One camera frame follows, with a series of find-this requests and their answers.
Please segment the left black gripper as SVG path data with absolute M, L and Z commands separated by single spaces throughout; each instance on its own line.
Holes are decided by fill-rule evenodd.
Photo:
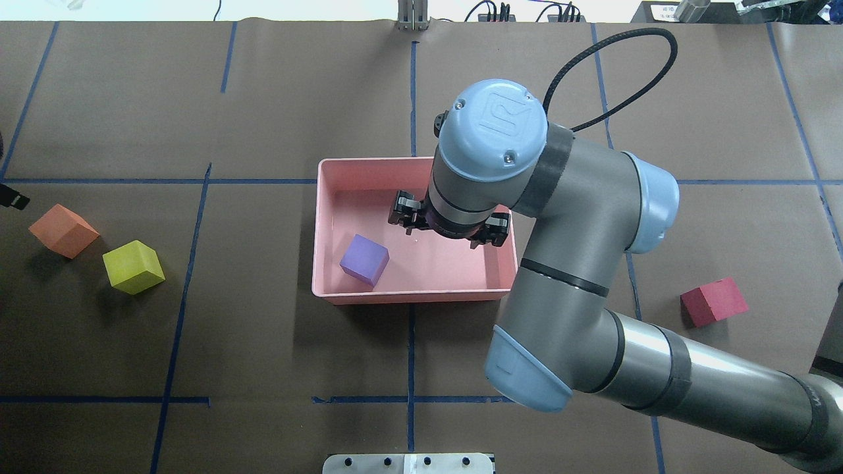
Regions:
M 0 183 L 0 205 L 6 208 L 23 210 L 30 203 L 30 198 L 12 189 L 12 187 Z

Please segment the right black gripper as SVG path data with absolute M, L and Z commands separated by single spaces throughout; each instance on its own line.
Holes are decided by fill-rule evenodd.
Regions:
M 400 226 L 406 235 L 412 235 L 416 229 L 431 230 L 447 239 L 467 240 L 472 249 L 484 245 L 502 247 L 511 230 L 510 213 L 493 212 L 485 220 L 460 224 L 443 216 L 430 201 L 416 201 L 406 191 L 396 193 L 388 224 Z

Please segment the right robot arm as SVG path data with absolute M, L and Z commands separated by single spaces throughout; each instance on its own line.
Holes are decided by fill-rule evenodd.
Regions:
M 535 219 L 493 329 L 487 380 L 542 412 L 575 391 L 740 439 L 813 473 L 841 472 L 841 386 L 789 375 L 606 309 L 622 255 L 665 239 L 678 184 L 634 154 L 551 123 L 524 85 L 485 79 L 437 117 L 425 197 L 389 224 L 473 246 L 508 238 L 503 206 Z

